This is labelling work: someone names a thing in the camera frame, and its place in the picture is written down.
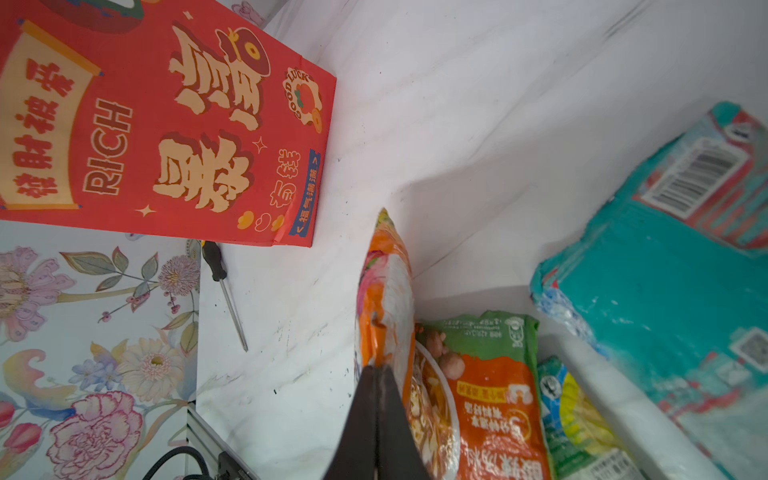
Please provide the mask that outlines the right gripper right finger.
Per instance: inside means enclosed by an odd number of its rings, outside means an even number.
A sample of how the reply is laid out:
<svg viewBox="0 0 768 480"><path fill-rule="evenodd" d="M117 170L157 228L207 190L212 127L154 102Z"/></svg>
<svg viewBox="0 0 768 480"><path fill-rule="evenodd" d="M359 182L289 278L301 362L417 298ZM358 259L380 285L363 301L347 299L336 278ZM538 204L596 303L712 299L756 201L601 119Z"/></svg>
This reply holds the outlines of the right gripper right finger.
<svg viewBox="0 0 768 480"><path fill-rule="evenodd" d="M389 366L377 370L376 386L376 478L429 480Z"/></svg>

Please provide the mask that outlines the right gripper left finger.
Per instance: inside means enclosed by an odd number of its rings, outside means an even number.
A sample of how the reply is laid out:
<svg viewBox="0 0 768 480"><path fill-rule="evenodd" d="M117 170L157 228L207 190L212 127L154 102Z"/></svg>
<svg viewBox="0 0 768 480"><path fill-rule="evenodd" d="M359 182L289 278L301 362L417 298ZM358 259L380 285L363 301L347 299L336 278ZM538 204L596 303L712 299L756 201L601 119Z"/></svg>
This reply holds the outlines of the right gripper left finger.
<svg viewBox="0 0 768 480"><path fill-rule="evenodd" d="M325 480L372 480L376 472L377 369L362 370Z"/></svg>

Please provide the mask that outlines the orange candy snack packet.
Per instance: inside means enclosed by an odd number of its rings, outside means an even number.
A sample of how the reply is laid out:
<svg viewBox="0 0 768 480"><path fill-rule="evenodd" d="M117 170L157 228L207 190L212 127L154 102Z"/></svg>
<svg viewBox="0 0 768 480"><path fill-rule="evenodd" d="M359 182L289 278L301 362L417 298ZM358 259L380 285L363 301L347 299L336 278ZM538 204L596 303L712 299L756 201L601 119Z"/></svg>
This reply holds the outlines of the orange candy snack packet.
<svg viewBox="0 0 768 480"><path fill-rule="evenodd" d="M367 366L389 366L407 405L415 349L412 271L405 244L386 209L378 213L363 263L355 316L355 376Z"/></svg>

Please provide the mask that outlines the red paper gift bag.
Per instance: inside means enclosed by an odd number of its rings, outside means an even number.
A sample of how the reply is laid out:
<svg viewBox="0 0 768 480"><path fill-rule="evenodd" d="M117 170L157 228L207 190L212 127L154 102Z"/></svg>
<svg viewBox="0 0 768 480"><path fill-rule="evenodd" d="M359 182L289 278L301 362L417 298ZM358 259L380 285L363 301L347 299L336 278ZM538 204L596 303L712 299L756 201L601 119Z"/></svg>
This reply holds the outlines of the red paper gift bag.
<svg viewBox="0 0 768 480"><path fill-rule="evenodd" d="M215 1L5 1L1 216L308 247L335 87Z"/></svg>

